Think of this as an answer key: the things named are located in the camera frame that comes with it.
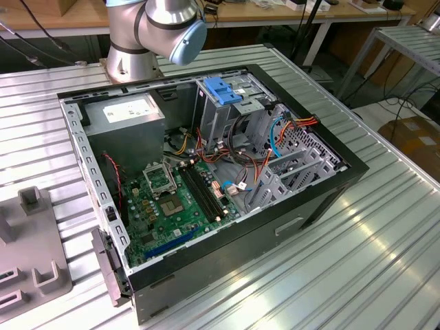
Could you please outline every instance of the motherboard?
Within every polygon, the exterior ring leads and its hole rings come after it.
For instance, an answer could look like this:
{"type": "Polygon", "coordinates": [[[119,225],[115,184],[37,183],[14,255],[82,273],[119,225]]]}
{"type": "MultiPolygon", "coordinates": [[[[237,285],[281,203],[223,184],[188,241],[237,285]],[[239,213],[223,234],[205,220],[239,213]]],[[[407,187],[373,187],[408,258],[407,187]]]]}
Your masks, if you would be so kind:
{"type": "Polygon", "coordinates": [[[126,255],[131,267],[240,217],[203,162],[147,167],[122,185],[126,196],[126,255]]]}

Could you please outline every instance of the label sticker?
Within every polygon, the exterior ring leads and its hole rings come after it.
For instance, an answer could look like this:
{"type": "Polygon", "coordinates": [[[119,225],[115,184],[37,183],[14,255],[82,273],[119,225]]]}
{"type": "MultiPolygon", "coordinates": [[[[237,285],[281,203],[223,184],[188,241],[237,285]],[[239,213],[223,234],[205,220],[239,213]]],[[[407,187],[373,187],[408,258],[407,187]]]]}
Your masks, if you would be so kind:
{"type": "Polygon", "coordinates": [[[429,137],[429,136],[420,136],[419,139],[426,145],[426,146],[434,146],[436,143],[435,141],[429,137]]]}
{"type": "Polygon", "coordinates": [[[404,122],[404,125],[411,131],[419,131],[420,127],[415,122],[404,122]]]}
{"type": "Polygon", "coordinates": [[[246,91],[243,88],[240,88],[240,89],[234,89],[234,93],[240,95],[240,94],[246,94],[246,91]]]}
{"type": "Polygon", "coordinates": [[[150,108],[149,104],[143,99],[109,105],[104,107],[103,111],[109,123],[158,113],[157,109],[150,108]]]}

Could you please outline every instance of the blue drive bay latch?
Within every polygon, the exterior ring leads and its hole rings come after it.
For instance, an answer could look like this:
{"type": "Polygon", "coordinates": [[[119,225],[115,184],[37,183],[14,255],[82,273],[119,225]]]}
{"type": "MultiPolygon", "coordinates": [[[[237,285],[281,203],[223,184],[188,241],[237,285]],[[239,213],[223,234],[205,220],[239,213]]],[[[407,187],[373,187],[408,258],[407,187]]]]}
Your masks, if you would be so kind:
{"type": "Polygon", "coordinates": [[[206,88],[217,98],[221,105],[231,105],[243,100],[240,95],[234,93],[232,88],[220,77],[203,80],[206,88]]]}

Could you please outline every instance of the blue pci slot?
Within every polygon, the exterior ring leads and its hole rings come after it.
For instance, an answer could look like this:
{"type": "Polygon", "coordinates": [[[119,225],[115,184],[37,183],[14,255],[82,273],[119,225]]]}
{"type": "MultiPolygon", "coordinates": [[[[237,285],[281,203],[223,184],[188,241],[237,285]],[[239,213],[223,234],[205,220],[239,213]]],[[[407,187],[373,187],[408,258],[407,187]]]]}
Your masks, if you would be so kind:
{"type": "Polygon", "coordinates": [[[181,245],[185,242],[188,242],[194,237],[194,234],[196,231],[198,231],[200,227],[195,228],[191,230],[190,232],[186,233],[185,235],[182,235],[180,237],[177,237],[176,239],[173,239],[172,241],[165,243],[159,247],[156,247],[148,252],[144,253],[145,259],[151,258],[153,256],[157,256],[158,254],[164,253],[165,251],[171,250],[172,248],[175,248],[178,245],[181,245]]]}

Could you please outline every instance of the gray plastic holder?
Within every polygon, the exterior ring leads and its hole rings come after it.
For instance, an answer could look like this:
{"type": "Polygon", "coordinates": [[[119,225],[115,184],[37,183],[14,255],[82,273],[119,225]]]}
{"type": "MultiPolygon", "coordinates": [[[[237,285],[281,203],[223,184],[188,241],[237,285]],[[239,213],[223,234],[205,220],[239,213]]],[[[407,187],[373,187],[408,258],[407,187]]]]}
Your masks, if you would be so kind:
{"type": "Polygon", "coordinates": [[[72,289],[49,193],[0,202],[0,323],[72,289]]]}

